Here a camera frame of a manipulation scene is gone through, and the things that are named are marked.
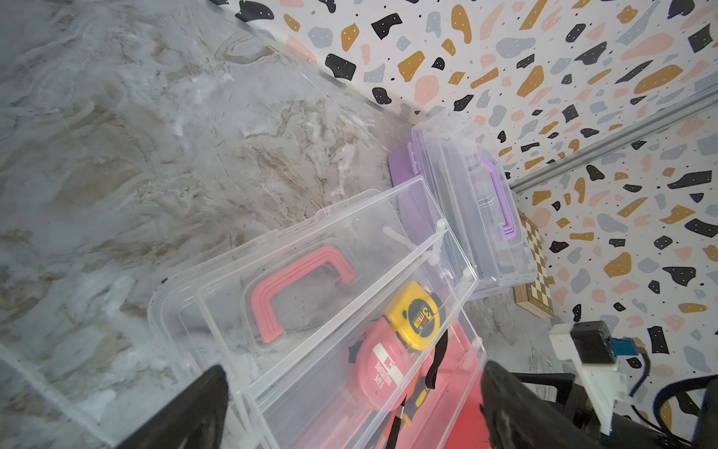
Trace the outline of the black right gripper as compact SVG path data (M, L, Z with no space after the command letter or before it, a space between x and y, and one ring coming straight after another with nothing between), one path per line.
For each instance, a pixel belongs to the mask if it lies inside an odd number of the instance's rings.
M571 374L514 374L536 396L554 407L576 428L594 439L597 448L715 448L717 446L717 377L686 379L670 384L654 399L654 411L661 413L675 398L688 403L697 423L690 438L669 429L668 420L657 415L655 421L634 409L633 416L614 415L611 434L603 435L598 419L586 404L583 389Z

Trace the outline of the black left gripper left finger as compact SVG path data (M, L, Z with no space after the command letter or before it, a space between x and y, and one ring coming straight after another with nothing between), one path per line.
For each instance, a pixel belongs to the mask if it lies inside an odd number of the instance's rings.
M224 436L229 385L214 365L119 444L121 448L219 448Z

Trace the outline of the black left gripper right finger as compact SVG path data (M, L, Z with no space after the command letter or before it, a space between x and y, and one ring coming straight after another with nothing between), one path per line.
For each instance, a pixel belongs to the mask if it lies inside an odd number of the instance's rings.
M497 362L484 366L482 413L493 448L597 448L554 407Z

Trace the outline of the pink toolbox with clear lid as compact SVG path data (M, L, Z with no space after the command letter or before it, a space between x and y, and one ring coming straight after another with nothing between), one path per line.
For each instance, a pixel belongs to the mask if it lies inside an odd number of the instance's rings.
M396 448L441 448L485 352L463 310L478 275L421 178L368 190L170 277L148 319L181 381L223 367L223 447L386 448L400 404L374 411L353 396L348 348L410 281L442 299L446 321L426 350L405 346L411 368L390 400L411 394L445 331L449 342L437 386Z

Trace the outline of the purple toolbox with clear lid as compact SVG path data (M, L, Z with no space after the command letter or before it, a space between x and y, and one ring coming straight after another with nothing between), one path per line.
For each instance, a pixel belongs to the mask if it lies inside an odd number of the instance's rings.
M426 181L467 259L479 275L473 300L536 279L527 232L489 131L456 115L411 129L388 157L394 185Z

